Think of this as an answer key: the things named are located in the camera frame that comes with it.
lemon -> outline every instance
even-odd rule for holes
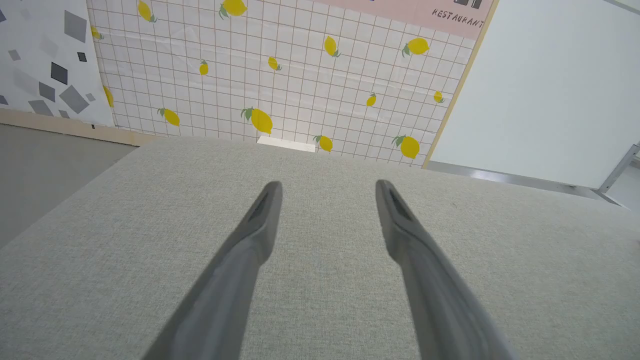
[[[158,109],[158,113],[160,113],[160,116],[164,116],[164,118],[169,124],[180,126],[180,118],[173,111],[162,108],[162,109]]]
[[[320,143],[320,148],[326,152],[331,152],[331,149],[333,149],[333,142],[326,136],[314,136],[314,141]]]
[[[102,40],[104,38],[104,35],[100,34],[100,31],[98,31],[98,29],[96,29],[95,26],[91,27],[91,36],[93,36],[98,40]]]
[[[442,92],[436,91],[436,93],[433,95],[433,100],[435,100],[438,104],[442,104],[444,102]]]
[[[111,94],[111,91],[108,87],[104,85],[102,87],[104,88],[104,93],[107,95],[107,102],[109,103],[109,106],[113,107],[113,94]]]
[[[367,99],[367,106],[373,106],[376,103],[376,94],[371,93],[371,96]]]
[[[410,51],[412,54],[420,55],[424,54],[427,50],[429,50],[429,44],[427,44],[427,40],[424,40],[423,38],[415,38],[406,43],[404,49],[402,50],[402,56],[404,57],[404,54],[411,55],[409,53]]]
[[[225,2],[220,5],[218,15],[220,15],[221,19],[224,19],[224,17],[229,17],[229,15],[242,16],[245,11],[246,6],[242,0],[225,0]]]
[[[138,3],[138,11],[140,12],[140,16],[142,16],[142,19],[145,19],[146,21],[156,22],[158,20],[156,16],[151,13],[149,5],[143,3],[142,0]]]
[[[335,40],[332,37],[326,37],[326,40],[324,41],[324,50],[334,58],[340,56],[340,53],[338,52],[338,45],[335,44]]]
[[[415,159],[415,156],[418,155],[418,152],[420,151],[420,144],[416,139],[410,136],[396,136],[393,141],[396,143],[396,147],[402,144],[402,146],[400,146],[400,151],[402,151],[402,155],[407,158]]]
[[[206,61],[202,60],[201,62],[201,66],[200,66],[200,75],[206,75],[209,73],[209,65],[207,64]]]
[[[243,109],[240,113],[240,116],[244,116],[247,121],[251,119],[251,123],[255,126],[258,131],[262,133],[271,134],[271,128],[273,127],[273,123],[271,122],[271,118],[264,111],[260,109],[247,108]]]
[[[276,60],[275,58],[269,57],[268,63],[269,67],[273,70],[282,70],[282,67],[278,65],[278,60]]]

wooden strip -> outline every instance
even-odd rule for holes
[[[44,130],[51,133],[80,136],[83,138],[124,143],[133,146],[142,146],[148,142],[163,138],[163,136],[137,133],[116,127],[102,125],[93,125],[92,127],[91,124],[81,122],[80,120],[49,117],[9,109],[0,109],[0,124],[28,127],[30,129]]]
[[[483,26],[482,30],[480,31],[480,35],[478,36],[478,40],[476,42],[476,46],[474,47],[473,51],[471,52],[471,57],[469,58],[469,62],[467,63],[467,67],[465,67],[465,71],[462,73],[462,78],[460,79],[460,83],[458,83],[458,87],[456,89],[456,92],[453,94],[453,98],[451,99],[451,103],[449,104],[449,107],[447,108],[447,112],[444,114],[444,118],[442,119],[442,123],[440,124],[440,127],[438,128],[438,133],[436,134],[436,137],[433,139],[433,143],[431,144],[431,147],[429,148],[429,152],[427,153],[427,158],[424,160],[424,164],[422,165],[422,168],[427,168],[427,163],[429,163],[429,160],[431,159],[431,155],[433,155],[433,149],[435,149],[436,145],[438,144],[438,140],[440,139],[440,136],[442,135],[442,131],[444,130],[444,127],[447,125],[447,121],[449,121],[449,116],[451,115],[451,111],[453,110],[453,107],[456,105],[456,101],[458,101],[458,96],[460,95],[460,92],[462,91],[462,87],[465,85],[465,81],[467,80],[467,76],[469,75],[469,72],[471,71],[471,66],[473,66],[474,61],[476,60],[476,56],[478,54],[478,50],[480,50],[480,46],[482,45],[482,41],[484,40],[484,35],[486,34],[486,31],[489,28],[489,25],[491,24],[491,20],[493,19],[493,14],[495,13],[495,9],[498,7],[498,3],[499,2],[500,2],[500,0],[493,0],[493,3],[491,4],[491,8],[489,9],[489,14],[486,16],[486,20],[484,22],[484,26]]]

whiteboard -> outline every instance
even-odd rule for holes
[[[432,161],[599,188],[640,141],[640,15],[501,0]]]

